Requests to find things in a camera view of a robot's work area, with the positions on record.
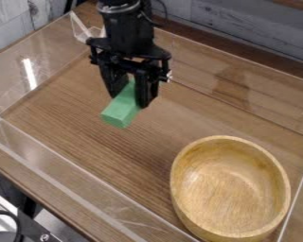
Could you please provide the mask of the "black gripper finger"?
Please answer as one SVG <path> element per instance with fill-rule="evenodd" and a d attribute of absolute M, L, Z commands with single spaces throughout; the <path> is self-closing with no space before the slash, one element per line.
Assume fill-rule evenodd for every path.
<path fill-rule="evenodd" d="M 100 73 L 109 96 L 115 98 L 128 85 L 128 73 L 109 65 L 100 66 Z"/>
<path fill-rule="evenodd" d="M 135 74 L 136 104 L 146 109 L 158 97 L 159 80 L 150 72 L 140 71 Z"/>

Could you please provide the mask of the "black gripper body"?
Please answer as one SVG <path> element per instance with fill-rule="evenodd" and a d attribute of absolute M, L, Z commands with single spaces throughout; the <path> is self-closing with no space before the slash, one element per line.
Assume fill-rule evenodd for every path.
<path fill-rule="evenodd" d="M 117 70 L 136 72 L 144 69 L 160 81 L 167 81 L 171 74 L 168 61 L 171 53 L 154 43 L 154 22 L 151 12 L 143 7 L 101 7 L 105 35 L 89 37 L 85 43 L 93 50 L 92 61 L 103 66 L 103 60 Z"/>

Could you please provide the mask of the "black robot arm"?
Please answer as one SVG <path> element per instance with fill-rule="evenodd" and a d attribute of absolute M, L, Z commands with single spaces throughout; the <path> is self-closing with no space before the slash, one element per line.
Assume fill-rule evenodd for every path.
<path fill-rule="evenodd" d="M 170 80 L 172 54 L 154 42 L 151 0 L 99 0 L 105 36 L 89 37 L 91 63 L 100 67 L 105 88 L 115 98 L 135 78 L 135 102 L 147 108 L 158 97 L 159 82 Z"/>

